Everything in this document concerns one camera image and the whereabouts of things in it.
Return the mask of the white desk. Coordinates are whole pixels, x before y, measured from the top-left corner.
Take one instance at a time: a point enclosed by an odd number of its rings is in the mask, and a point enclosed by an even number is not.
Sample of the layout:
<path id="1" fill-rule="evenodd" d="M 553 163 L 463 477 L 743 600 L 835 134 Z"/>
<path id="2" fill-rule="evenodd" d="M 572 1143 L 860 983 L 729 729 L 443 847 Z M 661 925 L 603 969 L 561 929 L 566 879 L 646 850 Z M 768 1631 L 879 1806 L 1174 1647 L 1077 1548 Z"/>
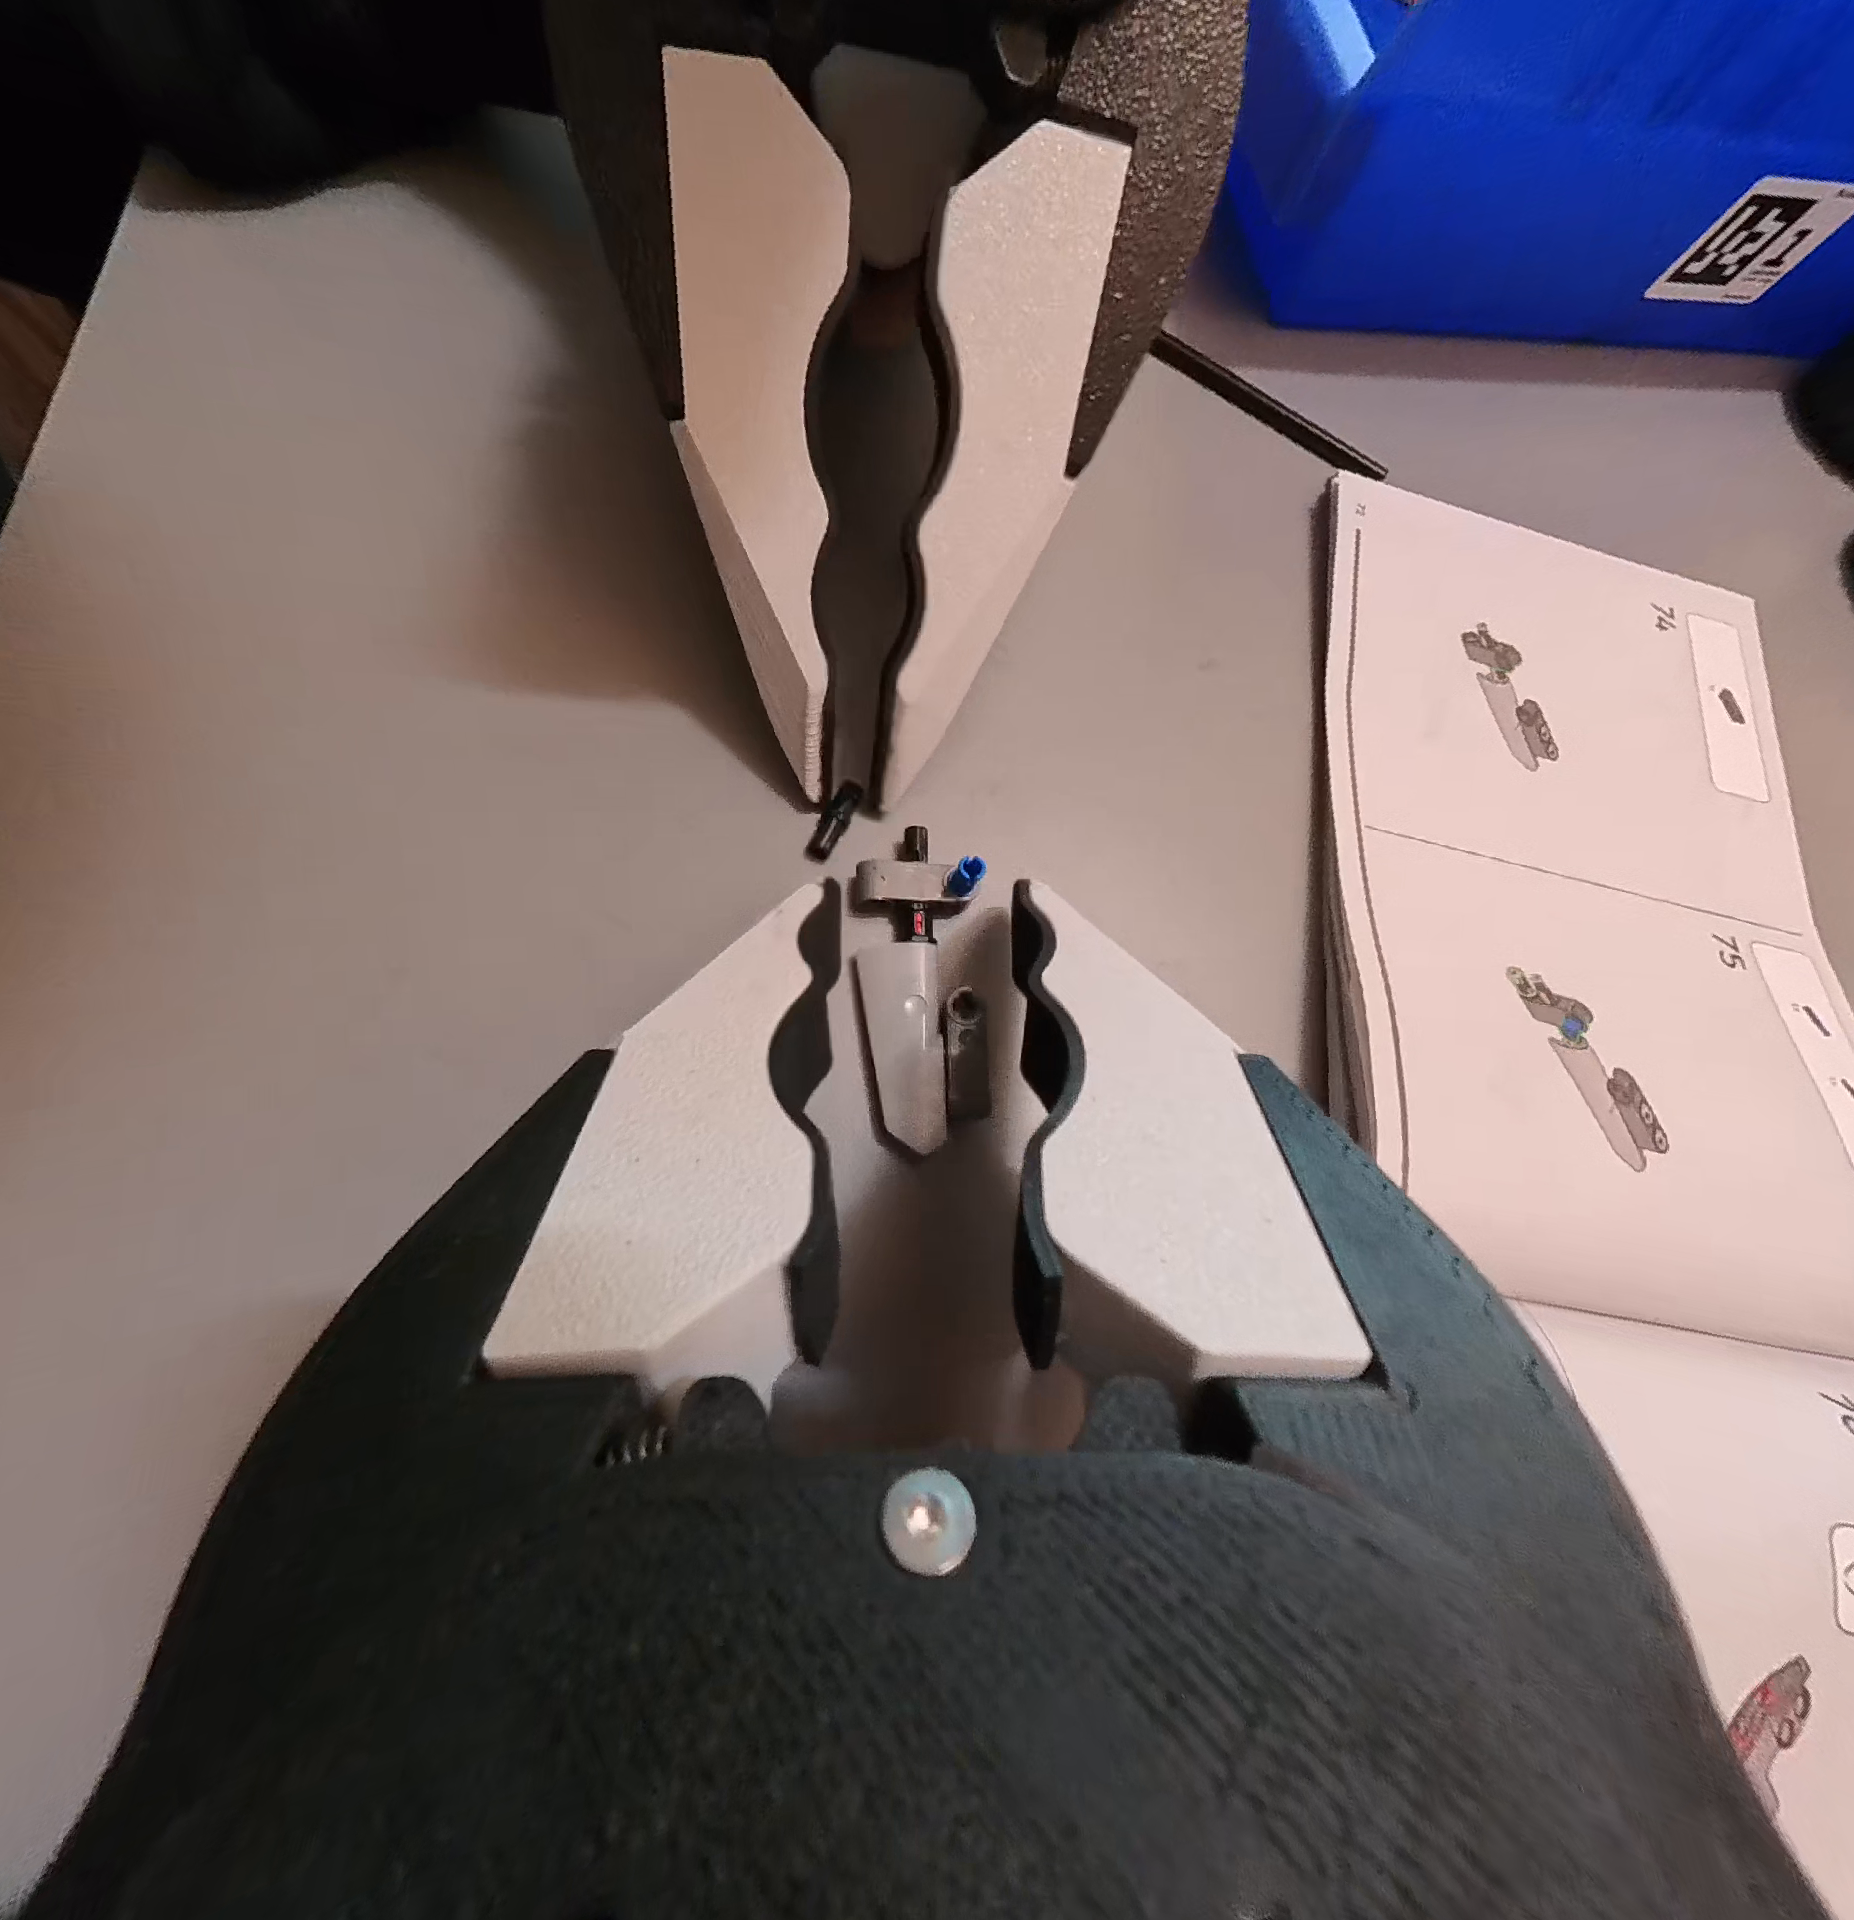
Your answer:
<path id="1" fill-rule="evenodd" d="M 566 134 L 136 186 L 0 540 L 0 1909 L 321 1329 L 814 877 Z M 1854 1008 L 1854 492 L 1778 362 L 1174 329 L 1395 484 L 1755 597 Z M 922 778 L 1322 1098 L 1326 467 L 1136 377 Z"/>

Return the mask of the blue plastic bin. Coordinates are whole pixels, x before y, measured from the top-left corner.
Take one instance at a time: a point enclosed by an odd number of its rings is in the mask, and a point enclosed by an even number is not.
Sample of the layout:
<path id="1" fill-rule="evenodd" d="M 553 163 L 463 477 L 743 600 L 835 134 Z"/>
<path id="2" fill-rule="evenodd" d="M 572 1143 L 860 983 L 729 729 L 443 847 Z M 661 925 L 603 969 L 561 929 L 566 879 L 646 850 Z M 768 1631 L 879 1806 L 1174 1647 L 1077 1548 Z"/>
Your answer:
<path id="1" fill-rule="evenodd" d="M 1854 327 L 1854 3 L 1254 3 L 1271 322 L 1814 357 Z"/>

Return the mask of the open instruction booklet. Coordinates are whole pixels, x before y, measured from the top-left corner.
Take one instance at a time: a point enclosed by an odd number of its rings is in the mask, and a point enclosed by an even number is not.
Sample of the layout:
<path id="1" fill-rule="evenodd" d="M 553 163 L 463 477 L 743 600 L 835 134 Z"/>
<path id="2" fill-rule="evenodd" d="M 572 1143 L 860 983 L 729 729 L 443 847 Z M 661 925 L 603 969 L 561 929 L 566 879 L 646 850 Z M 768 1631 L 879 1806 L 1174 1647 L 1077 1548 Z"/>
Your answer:
<path id="1" fill-rule="evenodd" d="M 1624 1477 L 1854 1916 L 1854 1013 L 1750 597 L 1340 475 L 1335 1115 Z"/>

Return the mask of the thin black rod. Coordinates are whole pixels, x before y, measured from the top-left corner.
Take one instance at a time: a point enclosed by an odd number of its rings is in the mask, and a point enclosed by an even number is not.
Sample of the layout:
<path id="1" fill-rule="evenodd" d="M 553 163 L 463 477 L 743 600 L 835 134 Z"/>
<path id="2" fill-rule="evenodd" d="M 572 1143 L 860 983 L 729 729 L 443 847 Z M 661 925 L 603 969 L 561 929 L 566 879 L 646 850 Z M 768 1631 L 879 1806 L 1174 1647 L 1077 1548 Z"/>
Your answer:
<path id="1" fill-rule="evenodd" d="M 1386 465 L 1352 447 L 1346 440 L 1338 436 L 1316 419 L 1304 418 L 1296 407 L 1281 402 L 1254 381 L 1205 355 L 1201 349 L 1195 349 L 1171 332 L 1154 335 L 1149 357 L 1195 381 L 1205 394 L 1218 398 L 1222 404 L 1269 429 L 1286 444 L 1308 453 L 1335 473 L 1349 473 L 1370 482 L 1386 482 L 1391 477 Z"/>

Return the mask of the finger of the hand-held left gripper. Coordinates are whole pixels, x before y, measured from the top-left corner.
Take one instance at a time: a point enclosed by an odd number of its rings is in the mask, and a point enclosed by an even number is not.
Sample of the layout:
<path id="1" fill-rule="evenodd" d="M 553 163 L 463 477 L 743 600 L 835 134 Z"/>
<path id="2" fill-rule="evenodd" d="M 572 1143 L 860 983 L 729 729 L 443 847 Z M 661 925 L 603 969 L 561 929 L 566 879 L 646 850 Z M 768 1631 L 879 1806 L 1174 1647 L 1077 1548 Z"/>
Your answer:
<path id="1" fill-rule="evenodd" d="M 814 577 L 830 509 L 809 369 L 850 268 L 850 186 L 772 66 L 662 53 L 681 418 L 674 440 L 758 693 L 800 789 L 825 798 L 830 661 Z"/>
<path id="2" fill-rule="evenodd" d="M 1125 138 L 1046 120 L 949 190 L 929 282 L 949 453 L 915 529 L 921 605 L 891 676 L 881 798 L 938 748 L 1067 509 L 1128 172 Z"/>

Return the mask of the dark cloth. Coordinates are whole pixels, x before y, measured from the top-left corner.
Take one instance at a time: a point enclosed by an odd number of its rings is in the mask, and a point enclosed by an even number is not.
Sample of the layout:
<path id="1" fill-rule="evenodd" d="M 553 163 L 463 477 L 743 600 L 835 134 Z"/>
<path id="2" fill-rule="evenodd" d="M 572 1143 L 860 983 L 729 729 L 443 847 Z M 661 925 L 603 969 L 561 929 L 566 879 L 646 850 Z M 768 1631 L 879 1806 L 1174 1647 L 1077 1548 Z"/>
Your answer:
<path id="1" fill-rule="evenodd" d="M 529 3 L 0 3 L 0 186 L 129 181 L 148 148 L 270 193 L 553 111 Z"/>

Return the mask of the grey toy brick assembly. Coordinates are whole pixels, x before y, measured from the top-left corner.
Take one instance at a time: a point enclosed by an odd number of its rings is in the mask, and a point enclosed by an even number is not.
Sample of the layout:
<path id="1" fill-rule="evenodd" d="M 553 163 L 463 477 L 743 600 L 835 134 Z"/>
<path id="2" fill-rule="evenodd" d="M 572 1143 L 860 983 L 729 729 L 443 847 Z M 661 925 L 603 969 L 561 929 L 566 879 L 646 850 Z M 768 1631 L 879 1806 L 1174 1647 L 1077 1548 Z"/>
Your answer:
<path id="1" fill-rule="evenodd" d="M 851 962 L 881 1127 L 911 1158 L 945 1148 L 954 1127 L 992 1116 L 992 1015 L 968 985 L 947 986 L 938 927 L 987 879 L 987 861 L 932 857 L 922 825 L 903 830 L 888 859 L 866 859 L 855 908 L 891 917 L 891 933 Z"/>

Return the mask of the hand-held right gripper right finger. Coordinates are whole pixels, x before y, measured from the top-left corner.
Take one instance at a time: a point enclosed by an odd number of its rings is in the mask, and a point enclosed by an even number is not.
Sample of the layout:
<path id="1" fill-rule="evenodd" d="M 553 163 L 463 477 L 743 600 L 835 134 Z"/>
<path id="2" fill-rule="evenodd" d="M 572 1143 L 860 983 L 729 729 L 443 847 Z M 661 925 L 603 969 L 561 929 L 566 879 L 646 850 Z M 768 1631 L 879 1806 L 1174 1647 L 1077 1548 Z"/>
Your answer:
<path id="1" fill-rule="evenodd" d="M 1014 1314 L 1083 1379 L 1356 1379 L 1373 1359 L 1241 1049 L 1034 879 L 1011 901 L 1026 1143 Z"/>

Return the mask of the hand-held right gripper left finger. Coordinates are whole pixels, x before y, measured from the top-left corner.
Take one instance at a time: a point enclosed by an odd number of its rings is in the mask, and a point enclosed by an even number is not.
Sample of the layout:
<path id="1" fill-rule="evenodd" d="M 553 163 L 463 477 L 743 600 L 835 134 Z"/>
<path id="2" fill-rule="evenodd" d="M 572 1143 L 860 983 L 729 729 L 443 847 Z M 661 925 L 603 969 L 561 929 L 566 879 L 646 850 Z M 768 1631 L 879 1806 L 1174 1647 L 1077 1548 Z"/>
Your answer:
<path id="1" fill-rule="evenodd" d="M 833 1068 L 840 890 L 796 888 L 627 1028 L 485 1338 L 497 1375 L 779 1379 L 839 1314 L 808 1103 Z"/>

